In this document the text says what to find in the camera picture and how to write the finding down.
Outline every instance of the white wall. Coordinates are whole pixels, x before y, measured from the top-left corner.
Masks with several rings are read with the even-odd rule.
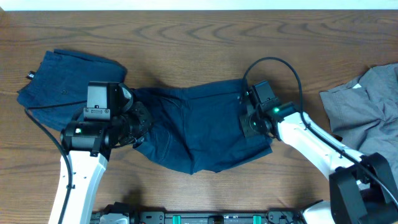
[[[5,11],[398,9],[398,0],[0,0]]]

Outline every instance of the wood grain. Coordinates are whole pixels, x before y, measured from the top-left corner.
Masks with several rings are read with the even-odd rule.
[[[398,58],[396,11],[104,11],[0,14],[0,223],[46,223],[60,155],[18,105],[46,50],[79,50],[117,60],[126,84],[186,87],[241,78],[264,56],[290,62],[301,76],[305,107],[329,130],[318,92],[346,83],[373,65]],[[297,101],[287,68],[264,62],[251,83],[270,80]],[[328,199],[328,182],[281,142],[274,153],[218,174],[181,174],[129,147],[114,150],[95,210],[114,201],[167,210],[266,210]]]

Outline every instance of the label tag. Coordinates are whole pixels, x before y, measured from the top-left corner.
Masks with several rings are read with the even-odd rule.
[[[32,79],[35,77],[35,74],[36,74],[35,72],[30,71],[30,72],[27,74],[26,78],[29,79],[29,80],[32,80]]]

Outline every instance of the cloth garment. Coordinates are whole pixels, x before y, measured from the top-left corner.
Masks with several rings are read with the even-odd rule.
[[[32,81],[19,90],[17,101],[25,108],[87,100],[90,81],[123,82],[127,70],[115,61],[67,50],[46,52]],[[79,105],[32,110],[41,123],[61,131]]]
[[[191,88],[141,88],[134,94],[155,119],[136,150],[169,169],[193,174],[219,172],[271,153],[271,138],[246,139],[239,115],[242,81]]]
[[[371,68],[320,96],[333,134],[364,154],[382,154],[398,183],[398,63]]]

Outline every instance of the pocket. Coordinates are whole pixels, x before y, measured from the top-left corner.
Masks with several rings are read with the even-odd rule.
[[[145,155],[152,162],[160,164],[169,150],[170,138],[168,130],[155,124],[144,136],[144,142],[135,150]]]

